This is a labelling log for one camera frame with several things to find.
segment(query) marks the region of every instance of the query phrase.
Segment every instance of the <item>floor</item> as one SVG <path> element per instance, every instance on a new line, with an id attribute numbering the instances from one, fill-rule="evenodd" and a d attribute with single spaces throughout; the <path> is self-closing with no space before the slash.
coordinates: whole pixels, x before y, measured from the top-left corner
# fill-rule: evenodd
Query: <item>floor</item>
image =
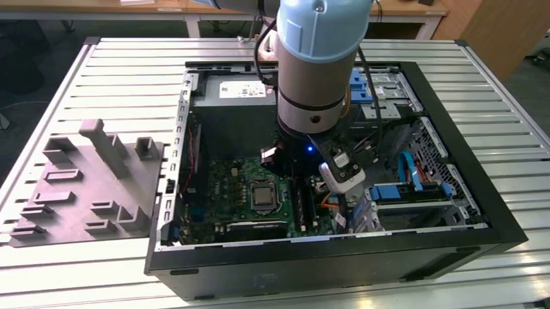
<path id="1" fill-rule="evenodd" d="M 75 31 L 66 32 L 59 21 L 41 21 L 43 32 L 51 44 L 51 49 L 35 57 L 37 65 L 45 75 L 45 84 L 39 90 L 27 95 L 14 95 L 0 90 L 0 111 L 15 123 L 10 132 L 0 131 L 0 185 L 17 162 L 18 156 L 41 117 L 53 99 L 59 84 L 79 53 L 85 39 L 89 36 L 102 37 L 186 37 L 185 23 L 174 21 L 77 21 Z M 218 31 L 210 22 L 201 22 L 205 37 L 249 36 L 252 22 L 234 21 L 221 24 Z M 550 134 L 550 68 L 537 67 L 525 60 L 516 70 L 506 87 L 524 105 L 533 119 Z"/>

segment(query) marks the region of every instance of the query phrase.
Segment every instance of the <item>orange wire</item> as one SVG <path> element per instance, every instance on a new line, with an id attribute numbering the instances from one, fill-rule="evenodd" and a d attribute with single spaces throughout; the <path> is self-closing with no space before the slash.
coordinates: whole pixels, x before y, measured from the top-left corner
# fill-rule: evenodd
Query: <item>orange wire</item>
<path id="1" fill-rule="evenodd" d="M 333 204 L 328 204 L 329 197 L 332 196 L 333 192 L 329 192 L 328 196 L 324 198 L 324 201 L 321 202 L 321 208 L 333 208 L 333 209 L 340 209 L 340 206 L 336 206 Z"/>

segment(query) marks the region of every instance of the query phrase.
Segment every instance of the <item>wooden desk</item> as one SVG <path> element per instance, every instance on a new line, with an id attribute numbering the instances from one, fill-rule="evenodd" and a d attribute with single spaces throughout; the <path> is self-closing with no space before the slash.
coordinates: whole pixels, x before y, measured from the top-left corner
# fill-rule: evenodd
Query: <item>wooden desk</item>
<path id="1" fill-rule="evenodd" d="M 417 39 L 430 39 L 442 16 L 449 13 L 440 0 L 433 6 L 417 0 L 381 0 L 385 23 L 422 24 Z M 373 5 L 372 16 L 378 14 Z M 231 10 L 217 10 L 193 0 L 158 0 L 154 5 L 122 6 L 119 0 L 0 0 L 0 19 L 49 20 L 179 20 L 190 37 L 201 37 L 199 21 L 253 20 Z"/>

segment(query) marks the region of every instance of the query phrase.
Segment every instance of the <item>aluminum table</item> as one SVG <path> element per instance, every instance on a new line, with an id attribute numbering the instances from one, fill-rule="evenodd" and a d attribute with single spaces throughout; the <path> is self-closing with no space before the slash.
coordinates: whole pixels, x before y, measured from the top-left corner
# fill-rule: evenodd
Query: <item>aluminum table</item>
<path id="1" fill-rule="evenodd" d="M 529 237 L 437 280 L 186 303 L 143 274 L 147 239 L 11 248 L 51 136 L 75 144 L 102 118 L 123 142 L 173 143 L 187 61 L 253 59 L 234 39 L 101 39 L 86 44 L 0 189 L 0 308 L 533 307 L 550 297 L 550 143 L 470 48 L 453 41 L 366 41 L 370 61 L 417 61 Z"/>

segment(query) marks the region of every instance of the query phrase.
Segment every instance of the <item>white paper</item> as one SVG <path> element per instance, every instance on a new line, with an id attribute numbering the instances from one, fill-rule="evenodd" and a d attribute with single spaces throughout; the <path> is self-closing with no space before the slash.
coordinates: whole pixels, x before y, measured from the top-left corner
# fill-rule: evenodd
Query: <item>white paper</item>
<path id="1" fill-rule="evenodd" d="M 346 218 L 340 213 L 337 214 L 337 222 L 342 227 L 346 227 Z"/>

